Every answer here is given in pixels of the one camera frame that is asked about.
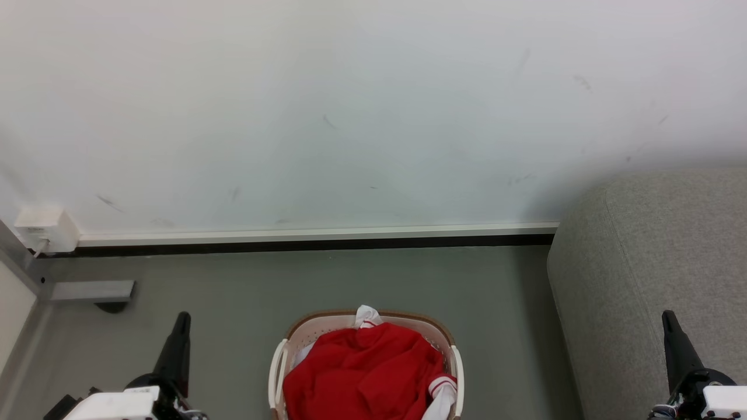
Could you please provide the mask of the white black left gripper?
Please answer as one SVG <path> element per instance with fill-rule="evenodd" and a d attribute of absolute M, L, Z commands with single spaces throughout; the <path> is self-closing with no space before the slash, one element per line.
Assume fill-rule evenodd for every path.
<path fill-rule="evenodd" d="M 119 393 L 90 393 L 64 408 L 62 419 L 208 419 L 187 401 L 190 377 L 190 322 L 178 314 L 153 374 L 133 380 Z"/>

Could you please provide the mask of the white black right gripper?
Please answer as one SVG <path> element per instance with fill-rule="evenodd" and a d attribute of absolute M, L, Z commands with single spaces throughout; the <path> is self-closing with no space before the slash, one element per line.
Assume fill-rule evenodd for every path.
<path fill-rule="evenodd" d="M 670 400 L 665 416 L 673 419 L 745 419 L 746 386 L 704 365 L 672 310 L 662 313 L 665 366 Z"/>

